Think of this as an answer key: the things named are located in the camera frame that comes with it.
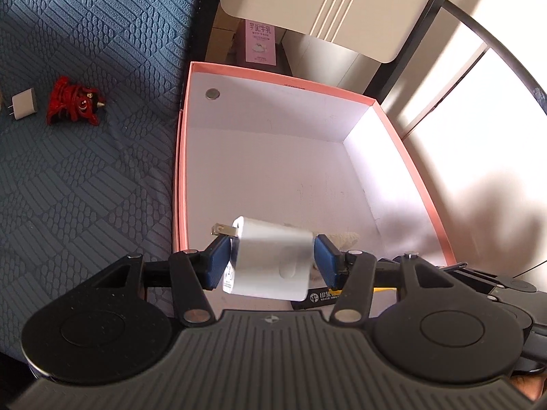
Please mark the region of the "white fluffy plush toy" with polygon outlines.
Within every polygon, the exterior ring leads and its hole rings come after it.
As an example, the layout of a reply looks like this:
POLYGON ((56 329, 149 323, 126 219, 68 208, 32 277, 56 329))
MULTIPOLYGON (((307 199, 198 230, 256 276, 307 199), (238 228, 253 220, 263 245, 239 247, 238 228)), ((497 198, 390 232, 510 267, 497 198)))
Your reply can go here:
POLYGON ((345 254, 359 243, 360 234, 355 231, 311 232, 313 241, 313 270, 329 275, 349 271, 345 254))

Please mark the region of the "white charger front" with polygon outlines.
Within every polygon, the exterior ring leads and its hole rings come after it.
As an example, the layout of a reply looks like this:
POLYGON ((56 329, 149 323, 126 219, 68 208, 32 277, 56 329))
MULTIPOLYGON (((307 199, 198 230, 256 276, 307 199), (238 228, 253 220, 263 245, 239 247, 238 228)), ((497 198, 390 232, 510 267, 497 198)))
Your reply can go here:
POLYGON ((215 235, 229 239, 228 260, 221 263, 223 291, 282 301, 303 301, 314 263, 311 231, 239 217, 216 224, 215 235))

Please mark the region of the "white charger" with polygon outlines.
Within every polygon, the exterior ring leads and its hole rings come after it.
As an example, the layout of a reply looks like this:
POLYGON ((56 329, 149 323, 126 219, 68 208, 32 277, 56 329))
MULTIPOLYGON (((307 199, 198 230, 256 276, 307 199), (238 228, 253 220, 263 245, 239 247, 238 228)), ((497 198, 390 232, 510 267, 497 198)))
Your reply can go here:
POLYGON ((216 224, 215 235, 229 239, 228 260, 221 263, 223 291, 282 301, 303 301, 314 263, 311 231, 239 217, 216 224))
POLYGON ((22 120, 38 111, 34 88, 27 89, 11 98, 8 114, 15 120, 22 120))

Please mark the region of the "red lion dance figurine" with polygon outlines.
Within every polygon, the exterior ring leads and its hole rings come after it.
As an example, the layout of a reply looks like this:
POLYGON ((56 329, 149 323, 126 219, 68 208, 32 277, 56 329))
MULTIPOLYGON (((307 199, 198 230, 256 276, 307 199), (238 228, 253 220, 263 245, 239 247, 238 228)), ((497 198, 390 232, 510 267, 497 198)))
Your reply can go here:
POLYGON ((46 124, 53 126, 60 122, 85 121, 98 126, 97 111, 106 106, 107 100, 95 87, 73 82, 67 76, 59 77, 49 95, 46 110, 46 124))

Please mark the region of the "yellow handle screwdriver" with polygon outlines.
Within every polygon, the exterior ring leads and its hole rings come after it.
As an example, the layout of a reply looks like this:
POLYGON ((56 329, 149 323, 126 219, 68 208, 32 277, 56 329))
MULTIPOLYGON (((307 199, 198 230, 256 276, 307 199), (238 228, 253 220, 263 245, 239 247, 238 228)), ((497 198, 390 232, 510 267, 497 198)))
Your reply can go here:
MULTIPOLYGON (((342 293, 342 290, 329 290, 330 291, 330 294, 333 294, 335 296, 340 296, 340 294, 342 293)), ((383 291, 397 291, 396 288, 393 288, 393 287, 375 287, 373 288, 373 293, 379 293, 379 292, 383 292, 383 291)))

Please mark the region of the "pink cardboard box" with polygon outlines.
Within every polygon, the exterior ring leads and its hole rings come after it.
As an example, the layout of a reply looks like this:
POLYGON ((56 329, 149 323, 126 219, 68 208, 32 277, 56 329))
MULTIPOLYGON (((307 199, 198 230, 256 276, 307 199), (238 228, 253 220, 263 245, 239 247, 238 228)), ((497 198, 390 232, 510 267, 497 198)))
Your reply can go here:
POLYGON ((204 249, 238 217, 324 234, 392 258, 455 261, 410 154, 373 99, 315 82, 195 62, 179 117, 173 247, 204 249))

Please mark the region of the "pink milk carton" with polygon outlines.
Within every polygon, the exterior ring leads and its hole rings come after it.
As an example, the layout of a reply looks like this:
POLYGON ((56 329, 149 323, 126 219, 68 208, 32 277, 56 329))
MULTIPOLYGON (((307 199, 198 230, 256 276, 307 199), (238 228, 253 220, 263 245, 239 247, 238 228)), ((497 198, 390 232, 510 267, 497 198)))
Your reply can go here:
POLYGON ((270 24, 246 19, 244 33, 246 62, 275 66, 275 27, 270 24))

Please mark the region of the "blue textured chair cover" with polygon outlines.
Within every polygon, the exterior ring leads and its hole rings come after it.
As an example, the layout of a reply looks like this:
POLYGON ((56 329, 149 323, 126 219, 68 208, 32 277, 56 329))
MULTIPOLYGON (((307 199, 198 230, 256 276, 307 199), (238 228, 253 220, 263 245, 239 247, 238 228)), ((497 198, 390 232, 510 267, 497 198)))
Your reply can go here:
POLYGON ((1 351, 30 316, 127 254, 172 250, 172 174, 199 0, 1 0, 1 351), (106 98, 100 124, 46 124, 61 76, 106 98))

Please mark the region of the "black curved metal rail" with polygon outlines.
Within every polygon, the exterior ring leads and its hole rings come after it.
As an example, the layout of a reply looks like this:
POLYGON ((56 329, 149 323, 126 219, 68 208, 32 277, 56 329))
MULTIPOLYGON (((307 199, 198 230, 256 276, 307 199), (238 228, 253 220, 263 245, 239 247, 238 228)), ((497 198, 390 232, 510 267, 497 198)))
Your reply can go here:
POLYGON ((520 82, 522 82, 523 85, 525 85, 526 89, 533 96, 534 100, 537 102, 544 114, 547 114, 546 91, 544 91, 539 82, 532 76, 520 60, 490 31, 459 8, 458 5, 453 4, 450 0, 445 0, 442 7, 452 16, 457 18, 458 21, 468 27, 469 30, 478 36, 489 49, 493 50, 498 56, 500 56, 503 62, 511 69, 513 74, 520 79, 520 82))

